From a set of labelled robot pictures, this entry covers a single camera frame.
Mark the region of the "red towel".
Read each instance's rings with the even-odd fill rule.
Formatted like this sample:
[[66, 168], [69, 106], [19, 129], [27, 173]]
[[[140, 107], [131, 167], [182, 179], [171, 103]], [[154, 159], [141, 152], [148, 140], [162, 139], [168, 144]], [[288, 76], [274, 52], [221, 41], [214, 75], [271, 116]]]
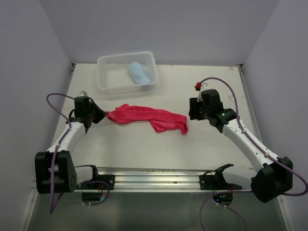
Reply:
[[108, 112], [107, 118], [119, 125], [147, 121], [157, 133], [176, 129], [183, 135], [188, 133], [187, 116], [164, 109], [123, 104]]

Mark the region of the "light blue towel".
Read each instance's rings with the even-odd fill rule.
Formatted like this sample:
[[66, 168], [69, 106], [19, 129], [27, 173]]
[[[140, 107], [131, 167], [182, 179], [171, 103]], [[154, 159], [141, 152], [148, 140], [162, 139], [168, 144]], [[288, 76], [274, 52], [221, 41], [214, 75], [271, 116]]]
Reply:
[[128, 73], [135, 84], [151, 83], [147, 70], [138, 62], [132, 62], [128, 65]]

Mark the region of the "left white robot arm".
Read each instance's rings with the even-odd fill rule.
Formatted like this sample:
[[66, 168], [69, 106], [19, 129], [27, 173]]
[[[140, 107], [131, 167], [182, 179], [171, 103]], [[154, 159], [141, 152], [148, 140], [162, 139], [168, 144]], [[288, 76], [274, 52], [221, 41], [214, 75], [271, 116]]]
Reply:
[[88, 96], [74, 98], [74, 117], [70, 117], [60, 138], [45, 152], [35, 156], [37, 191], [40, 194], [71, 193], [84, 183], [89, 189], [99, 186], [100, 177], [94, 165], [76, 167], [71, 154], [92, 124], [107, 113]]

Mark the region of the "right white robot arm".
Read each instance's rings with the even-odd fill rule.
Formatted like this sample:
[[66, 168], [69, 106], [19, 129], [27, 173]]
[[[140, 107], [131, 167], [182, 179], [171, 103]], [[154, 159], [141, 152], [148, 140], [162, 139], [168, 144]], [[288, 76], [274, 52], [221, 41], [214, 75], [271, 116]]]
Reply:
[[237, 113], [224, 108], [217, 90], [198, 88], [199, 95], [190, 98], [190, 120], [208, 120], [221, 134], [229, 138], [245, 155], [253, 170], [236, 168], [225, 164], [213, 175], [200, 176], [211, 190], [252, 190], [261, 202], [289, 191], [293, 186], [293, 163], [288, 157], [280, 158], [266, 148], [241, 122]]

